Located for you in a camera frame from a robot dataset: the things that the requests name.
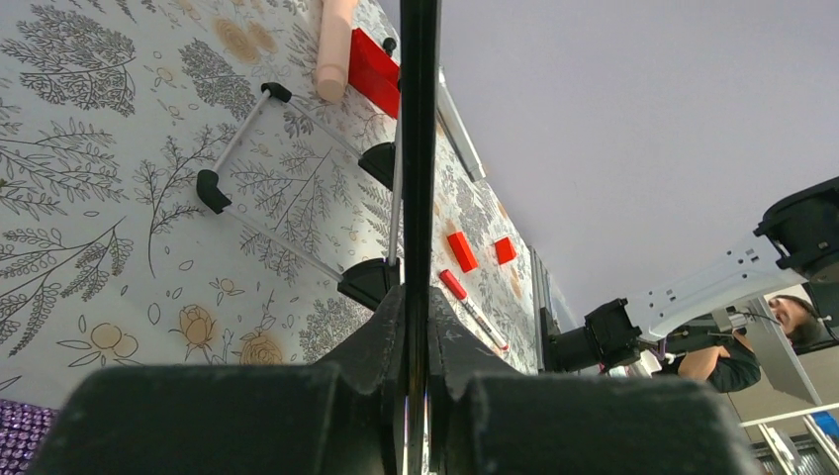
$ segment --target person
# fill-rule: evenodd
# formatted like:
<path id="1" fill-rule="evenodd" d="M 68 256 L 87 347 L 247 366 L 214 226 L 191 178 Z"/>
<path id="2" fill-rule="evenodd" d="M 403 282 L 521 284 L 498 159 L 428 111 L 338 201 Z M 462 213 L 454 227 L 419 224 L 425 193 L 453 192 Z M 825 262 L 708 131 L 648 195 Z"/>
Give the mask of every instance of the person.
<path id="1" fill-rule="evenodd" d="M 769 308 L 793 347 L 816 343 L 821 322 L 813 306 L 793 295 L 778 295 Z M 742 391 L 761 379 L 760 363 L 743 332 L 735 332 L 725 344 L 691 351 L 672 363 L 662 363 L 656 375 L 678 375 L 707 381 L 720 393 Z"/>

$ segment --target purple beads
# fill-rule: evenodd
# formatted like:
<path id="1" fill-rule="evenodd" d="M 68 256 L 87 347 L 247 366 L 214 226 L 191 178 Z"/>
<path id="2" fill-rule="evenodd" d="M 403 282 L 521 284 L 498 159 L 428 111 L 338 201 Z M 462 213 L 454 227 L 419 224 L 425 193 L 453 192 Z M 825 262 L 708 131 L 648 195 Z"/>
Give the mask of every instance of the purple beads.
<path id="1" fill-rule="evenodd" d="M 0 399 L 0 475 L 25 475 L 56 414 Z"/>

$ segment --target floral tablecloth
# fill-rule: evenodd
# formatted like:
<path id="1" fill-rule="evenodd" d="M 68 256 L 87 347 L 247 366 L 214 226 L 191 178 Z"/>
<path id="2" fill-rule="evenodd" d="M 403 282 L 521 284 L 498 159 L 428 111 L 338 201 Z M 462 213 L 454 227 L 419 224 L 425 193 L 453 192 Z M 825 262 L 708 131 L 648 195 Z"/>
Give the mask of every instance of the floral tablecloth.
<path id="1" fill-rule="evenodd" d="M 351 88 L 339 105 L 314 94 L 320 2 L 37 0 L 2 13 L 0 398 L 59 408 L 111 365 L 308 363 L 365 322 L 334 282 L 193 191 L 265 81 L 358 149 L 392 139 L 394 122 Z M 397 36 L 374 0 L 355 26 Z M 509 337 L 504 358 L 533 372 L 524 243 L 442 133 L 437 151 L 434 271 L 455 271 Z M 293 109 L 269 102 L 221 175 L 239 211 L 329 266 L 384 255 L 390 193 Z M 467 275 L 445 240 L 458 230 L 480 262 Z M 503 237 L 519 257 L 499 266 Z"/>

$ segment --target desk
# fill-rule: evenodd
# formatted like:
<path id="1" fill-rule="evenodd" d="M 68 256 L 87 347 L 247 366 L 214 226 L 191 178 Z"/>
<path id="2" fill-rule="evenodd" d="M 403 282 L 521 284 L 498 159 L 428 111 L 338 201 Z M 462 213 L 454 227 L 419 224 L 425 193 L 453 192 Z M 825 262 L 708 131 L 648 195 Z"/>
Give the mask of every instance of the desk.
<path id="1" fill-rule="evenodd" d="M 394 122 L 354 90 L 339 105 L 314 94 L 320 2 L 36 3 L 0 18 L 0 398 L 59 408 L 114 365 L 309 363 L 369 318 L 193 190 L 265 81 L 359 149 L 392 139 Z M 371 0 L 355 26 L 396 36 Z M 524 242 L 439 138 L 434 273 L 455 271 L 508 336 L 505 359 L 534 372 Z M 293 110 L 266 106 L 221 174 L 241 212 L 331 267 L 384 255 L 389 192 Z M 480 262 L 467 275 L 445 241 L 458 230 Z M 519 257 L 499 266 L 502 237 Z"/>

